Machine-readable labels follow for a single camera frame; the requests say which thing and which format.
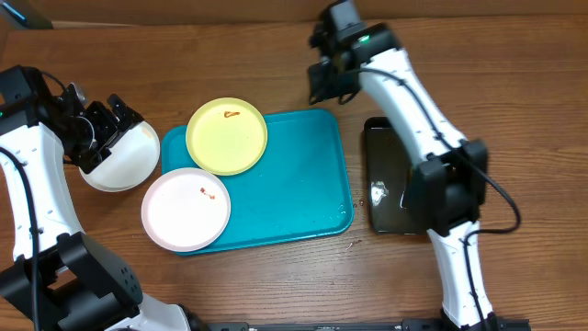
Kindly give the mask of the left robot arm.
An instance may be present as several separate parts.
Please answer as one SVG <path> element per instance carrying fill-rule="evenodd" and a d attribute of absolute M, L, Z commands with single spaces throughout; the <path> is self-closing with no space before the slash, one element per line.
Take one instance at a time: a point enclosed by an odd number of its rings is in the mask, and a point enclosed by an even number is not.
<path fill-rule="evenodd" d="M 87 235 L 64 168 L 106 192 L 139 186 L 155 169 L 153 127 L 119 96 L 88 102 L 78 86 L 17 65 L 1 74 L 1 167 L 15 224 L 2 297 L 38 330 L 202 330 L 180 304 L 145 294 L 131 266 Z"/>

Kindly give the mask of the yellow-green plate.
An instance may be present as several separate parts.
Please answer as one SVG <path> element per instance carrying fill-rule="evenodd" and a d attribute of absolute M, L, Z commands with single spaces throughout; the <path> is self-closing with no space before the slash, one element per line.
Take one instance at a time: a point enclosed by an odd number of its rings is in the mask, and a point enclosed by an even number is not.
<path fill-rule="evenodd" d="M 249 170 L 262 158 L 267 142 L 264 116 L 249 102 L 235 97 L 205 103 L 187 124 L 188 154 L 213 175 L 233 176 Z"/>

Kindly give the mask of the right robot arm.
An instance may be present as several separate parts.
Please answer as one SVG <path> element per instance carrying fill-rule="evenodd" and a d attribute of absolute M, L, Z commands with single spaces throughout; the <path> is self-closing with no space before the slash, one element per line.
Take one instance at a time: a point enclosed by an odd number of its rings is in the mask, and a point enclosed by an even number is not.
<path fill-rule="evenodd" d="M 488 150 L 469 141 L 439 110 L 402 46 L 384 23 L 367 26 L 351 1 L 336 1 L 320 15 L 309 44 L 321 60 L 309 67 L 310 104 L 334 98 L 344 105 L 370 95 L 388 117 L 411 162 L 403 201 L 412 221 L 433 244 L 442 289 L 434 330 L 527 330 L 527 320 L 498 316 L 486 294 L 479 237 L 480 208 L 492 186 L 513 209 L 511 196 L 487 174 Z"/>

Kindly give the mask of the white plate with orange stain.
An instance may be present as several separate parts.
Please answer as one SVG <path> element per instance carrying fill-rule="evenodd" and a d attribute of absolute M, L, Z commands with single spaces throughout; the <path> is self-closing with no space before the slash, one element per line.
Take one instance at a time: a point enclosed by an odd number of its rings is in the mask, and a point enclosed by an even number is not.
<path fill-rule="evenodd" d="M 160 157 L 160 140 L 154 128 L 142 121 L 127 131 L 110 152 L 89 175 L 79 172 L 93 188 L 124 191 L 139 186 L 154 171 Z"/>

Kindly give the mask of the teal plastic tray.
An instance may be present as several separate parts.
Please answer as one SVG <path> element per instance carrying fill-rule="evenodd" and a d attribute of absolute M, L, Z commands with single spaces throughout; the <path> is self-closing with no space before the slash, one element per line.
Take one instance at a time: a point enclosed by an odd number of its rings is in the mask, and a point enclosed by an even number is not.
<path fill-rule="evenodd" d="M 224 232 L 195 255 L 340 234 L 353 221 L 353 201 L 335 117 L 324 109 L 264 116 L 268 142 L 249 170 L 217 177 L 231 198 Z M 187 125 L 162 142 L 163 175 L 198 168 L 187 151 Z"/>

